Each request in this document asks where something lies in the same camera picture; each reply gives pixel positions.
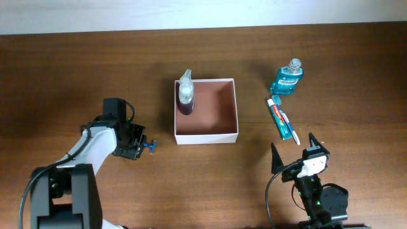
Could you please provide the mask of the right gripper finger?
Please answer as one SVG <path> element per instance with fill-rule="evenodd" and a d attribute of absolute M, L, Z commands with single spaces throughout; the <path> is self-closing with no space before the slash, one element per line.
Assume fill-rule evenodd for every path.
<path fill-rule="evenodd" d="M 272 174 L 277 174 L 284 169 L 284 163 L 277 151 L 276 146 L 274 143 L 271 143 L 271 150 L 272 150 Z"/>
<path fill-rule="evenodd" d="M 309 141 L 310 141 L 310 147 L 312 149 L 324 149 L 324 146 L 316 139 L 316 137 L 313 135 L 313 133 L 309 133 Z"/>

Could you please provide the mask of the clear spray bottle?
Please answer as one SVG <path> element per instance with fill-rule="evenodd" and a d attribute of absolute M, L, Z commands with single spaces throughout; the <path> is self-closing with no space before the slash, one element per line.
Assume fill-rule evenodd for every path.
<path fill-rule="evenodd" d="M 193 112 L 194 85 L 191 79 L 191 69 L 187 69 L 179 80 L 178 108 L 184 115 L 190 115 Z"/>

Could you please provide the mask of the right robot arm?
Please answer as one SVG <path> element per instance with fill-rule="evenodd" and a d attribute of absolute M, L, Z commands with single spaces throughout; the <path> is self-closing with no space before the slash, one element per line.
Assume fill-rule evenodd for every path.
<path fill-rule="evenodd" d="M 327 169 L 330 152 L 309 133 L 310 147 L 302 152 L 302 157 L 285 165 L 274 144 L 271 144 L 273 176 L 265 189 L 265 204 L 268 220 L 275 228 L 269 204 L 269 189 L 272 182 L 282 176 L 282 182 L 292 181 L 292 189 L 297 189 L 308 219 L 300 221 L 298 228 L 304 229 L 357 229 L 366 225 L 344 225 L 348 219 L 347 207 L 349 192 L 334 183 L 322 184 L 318 175 Z"/>

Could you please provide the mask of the blue disposable razor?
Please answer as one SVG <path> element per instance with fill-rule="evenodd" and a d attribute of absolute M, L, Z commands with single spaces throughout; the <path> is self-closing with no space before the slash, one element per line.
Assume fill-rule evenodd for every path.
<path fill-rule="evenodd" d="M 156 149 L 156 144 L 157 144 L 157 142 L 154 140 L 152 143 L 145 142 L 145 143 L 143 144 L 143 146 L 144 146 L 145 148 L 149 148 L 149 149 L 150 149 L 150 153 L 153 154 L 153 153 L 155 152 L 155 149 Z"/>

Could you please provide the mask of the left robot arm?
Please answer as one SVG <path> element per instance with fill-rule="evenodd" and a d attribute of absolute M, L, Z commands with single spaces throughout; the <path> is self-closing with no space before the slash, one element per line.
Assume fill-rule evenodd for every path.
<path fill-rule="evenodd" d="M 95 176 L 109 155 L 136 160 L 148 144 L 145 128 L 127 117 L 131 103 L 103 101 L 103 112 L 81 127 L 81 138 L 60 160 L 37 167 L 25 187 L 18 211 L 24 226 L 26 201 L 31 202 L 32 228 L 116 228 L 104 219 Z"/>

